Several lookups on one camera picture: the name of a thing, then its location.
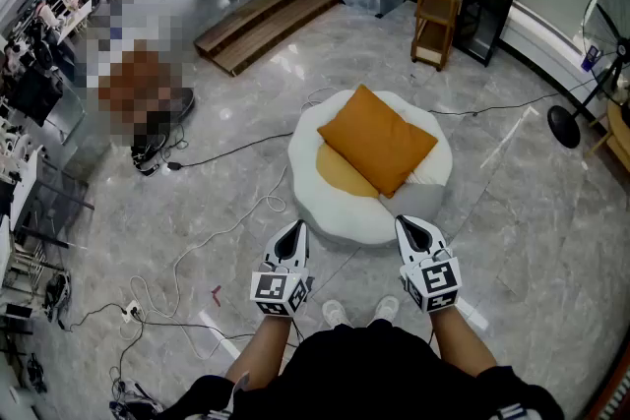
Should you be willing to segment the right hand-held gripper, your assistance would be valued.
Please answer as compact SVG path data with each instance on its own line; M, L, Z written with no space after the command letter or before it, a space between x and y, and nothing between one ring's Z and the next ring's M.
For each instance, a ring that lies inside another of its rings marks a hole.
M442 232L432 223L411 215L395 219L404 290L422 313L434 313L456 304L462 277L458 259L444 249Z

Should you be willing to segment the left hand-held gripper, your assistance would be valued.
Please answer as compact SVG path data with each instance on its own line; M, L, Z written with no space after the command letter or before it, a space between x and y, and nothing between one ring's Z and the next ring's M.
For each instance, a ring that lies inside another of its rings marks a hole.
M295 316L306 303L313 277L307 267L309 229L296 220L268 241L264 260L252 272L250 300L268 316Z

